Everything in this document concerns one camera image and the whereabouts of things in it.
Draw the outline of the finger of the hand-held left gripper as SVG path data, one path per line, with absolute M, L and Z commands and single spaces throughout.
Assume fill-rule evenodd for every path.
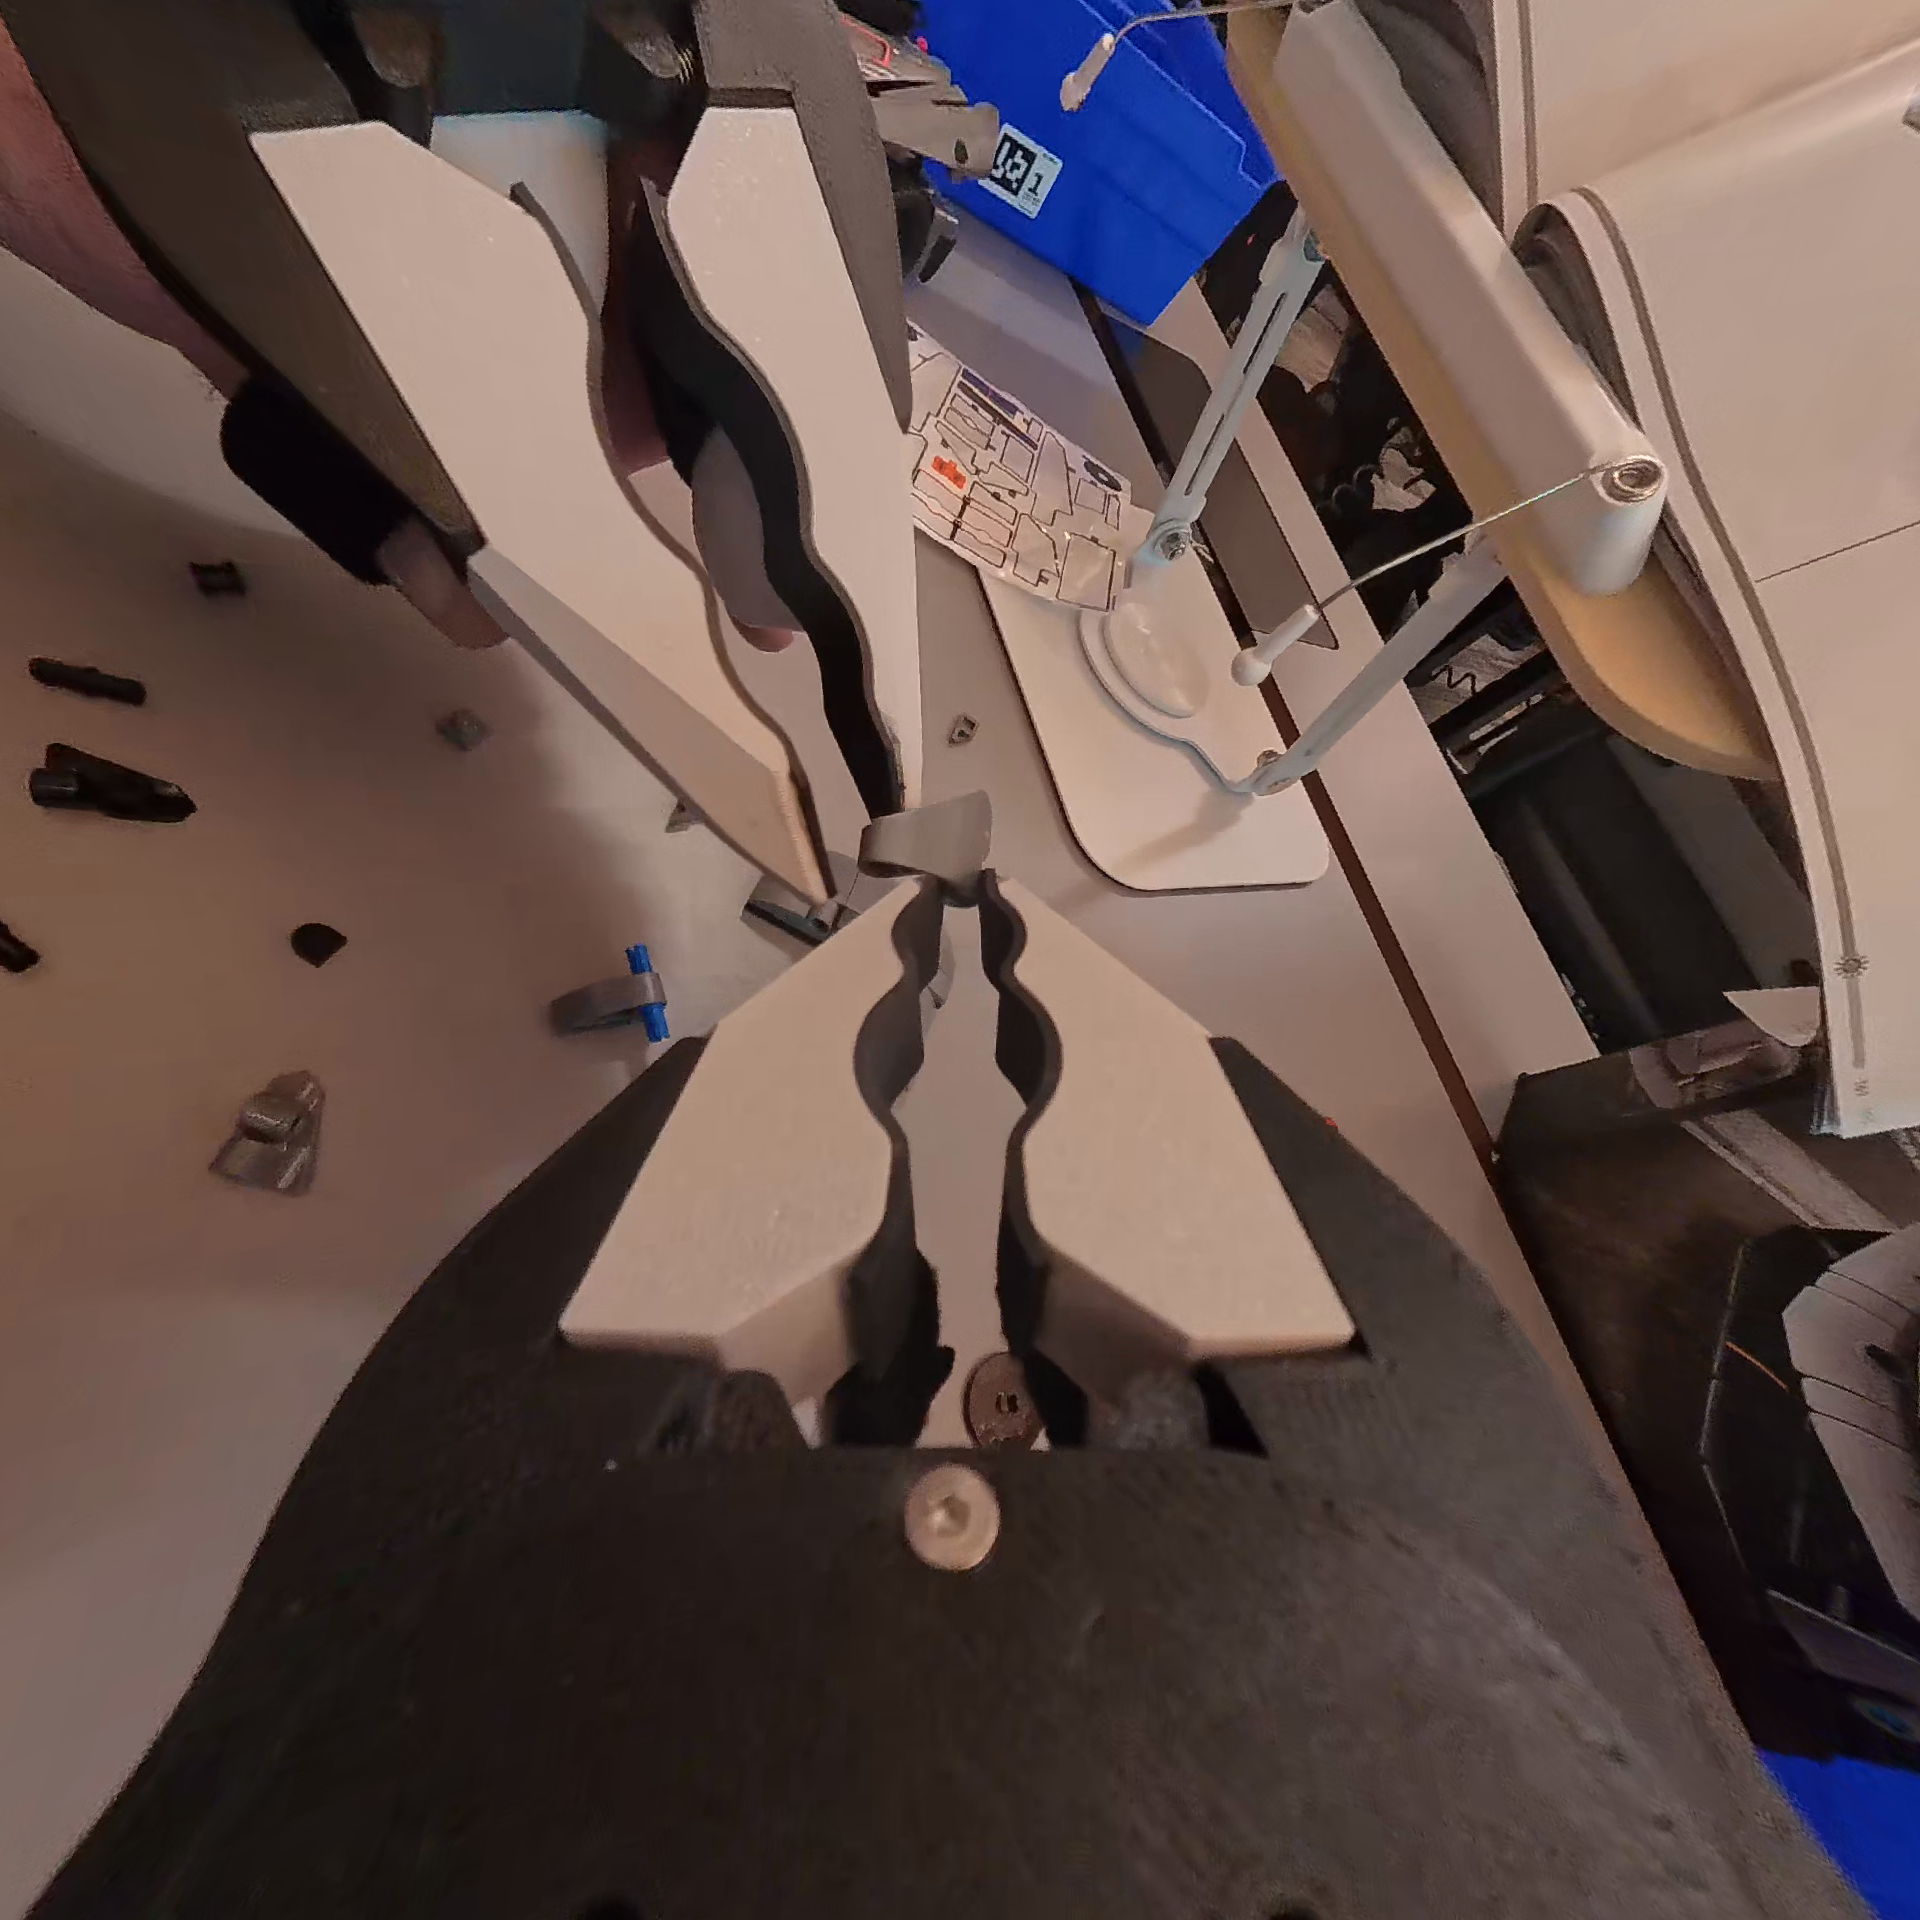
M 792 755 L 735 681 L 701 571 L 608 456 L 561 244 L 380 124 L 252 146 L 476 521 L 473 597 L 733 853 L 824 901 Z
M 669 187 L 641 179 L 628 330 L 723 608 L 804 637 L 873 818 L 920 800 L 920 620 L 905 504 L 905 317 L 873 341 L 801 121 L 701 110 Z

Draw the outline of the black round lego disc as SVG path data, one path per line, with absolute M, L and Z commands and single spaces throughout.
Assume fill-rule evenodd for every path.
M 985 1354 L 966 1374 L 961 1419 L 973 1450 L 1029 1452 L 1045 1438 L 1045 1419 L 1017 1355 Z

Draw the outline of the white desk lamp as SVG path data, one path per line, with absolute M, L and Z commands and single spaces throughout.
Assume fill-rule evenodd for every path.
M 1918 1107 L 1918 11 L 1208 4 L 1228 68 L 1566 678 L 1783 787 L 1829 1125 Z

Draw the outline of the blue plastic bin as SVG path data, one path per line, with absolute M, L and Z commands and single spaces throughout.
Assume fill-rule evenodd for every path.
M 1088 100 L 1060 105 L 1097 40 L 1167 4 L 923 3 L 919 34 L 999 112 L 990 172 L 934 186 L 1136 324 L 1153 322 L 1277 181 L 1213 24 L 1127 34 Z

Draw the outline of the lego sticker sheet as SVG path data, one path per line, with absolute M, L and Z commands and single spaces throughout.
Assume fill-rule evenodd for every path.
M 907 369 L 916 528 L 985 581 L 1110 613 L 1142 530 L 1128 483 L 919 328 Z

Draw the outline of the dark flat panel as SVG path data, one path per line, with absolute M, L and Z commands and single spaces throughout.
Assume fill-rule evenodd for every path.
M 1231 342 L 1195 284 L 1182 289 L 1153 328 L 1139 328 L 1091 294 L 1084 312 L 1142 441 L 1152 469 L 1145 494 L 1159 501 L 1228 370 Z M 1303 528 L 1316 528 L 1312 501 L 1271 413 L 1254 401 L 1199 520 L 1207 563 L 1231 598 L 1241 637 L 1277 627 L 1305 601 L 1305 565 L 1291 542 Z

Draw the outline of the grey curved lego piece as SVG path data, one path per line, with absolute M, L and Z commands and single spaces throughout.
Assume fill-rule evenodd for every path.
M 948 905 L 973 907 L 992 861 L 992 800 L 985 790 L 868 821 L 855 866 L 871 877 L 934 880 Z

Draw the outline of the person's left hand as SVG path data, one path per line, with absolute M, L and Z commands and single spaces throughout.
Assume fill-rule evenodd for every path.
M 395 588 L 448 640 L 484 652 L 505 630 L 411 506 L 297 396 L 207 331 L 134 252 L 1 34 L 1 243 L 107 320 L 174 347 L 227 397 L 224 453 L 279 517 L 353 579 Z

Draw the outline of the blue object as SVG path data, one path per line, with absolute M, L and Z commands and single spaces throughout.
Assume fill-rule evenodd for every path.
M 1759 1750 L 1774 1784 L 1878 1917 L 1918 1916 L 1918 1773 Z

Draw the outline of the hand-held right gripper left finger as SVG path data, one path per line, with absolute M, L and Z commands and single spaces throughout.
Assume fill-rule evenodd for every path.
M 915 1446 L 952 1372 L 919 1248 L 902 1093 L 943 901 L 902 880 L 725 1018 L 559 1316 L 587 1354 L 697 1361 Z

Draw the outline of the grey piece with blue pin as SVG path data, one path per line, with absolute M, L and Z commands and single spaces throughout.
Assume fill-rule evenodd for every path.
M 559 1036 L 583 1036 L 636 1024 L 651 1045 L 671 1040 L 664 985 L 646 944 L 627 949 L 627 971 L 564 992 L 549 1003 L 549 1024 Z

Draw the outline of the silver wedge lego bracket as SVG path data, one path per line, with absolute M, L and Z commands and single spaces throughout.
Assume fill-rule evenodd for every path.
M 323 1081 L 309 1069 L 276 1075 L 235 1116 L 207 1171 L 229 1185 L 303 1196 L 320 1158 Z

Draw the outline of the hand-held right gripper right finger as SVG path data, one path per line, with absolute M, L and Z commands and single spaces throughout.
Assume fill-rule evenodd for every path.
M 1350 1310 L 1221 1045 L 1019 880 L 982 873 L 995 1062 L 1019 1100 L 996 1241 L 999 1322 L 1052 1445 L 1141 1382 L 1343 1354 Z

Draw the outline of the white rounded base board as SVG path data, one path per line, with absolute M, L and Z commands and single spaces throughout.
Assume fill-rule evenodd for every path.
M 1231 681 L 1239 644 L 1198 561 L 1166 568 L 1147 594 L 1149 630 L 1195 697 L 1187 716 L 1139 701 L 1099 616 L 990 573 L 980 588 L 1067 832 L 1102 877 L 1134 893 L 1221 893 L 1327 875 L 1327 837 L 1301 787 L 1237 789 L 1280 734 L 1264 697 Z

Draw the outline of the black wedge lego connector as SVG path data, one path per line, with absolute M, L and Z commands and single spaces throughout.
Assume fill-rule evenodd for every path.
M 132 826 L 180 826 L 199 812 L 172 782 L 67 744 L 49 744 L 30 770 L 30 800 L 40 810 L 71 810 Z

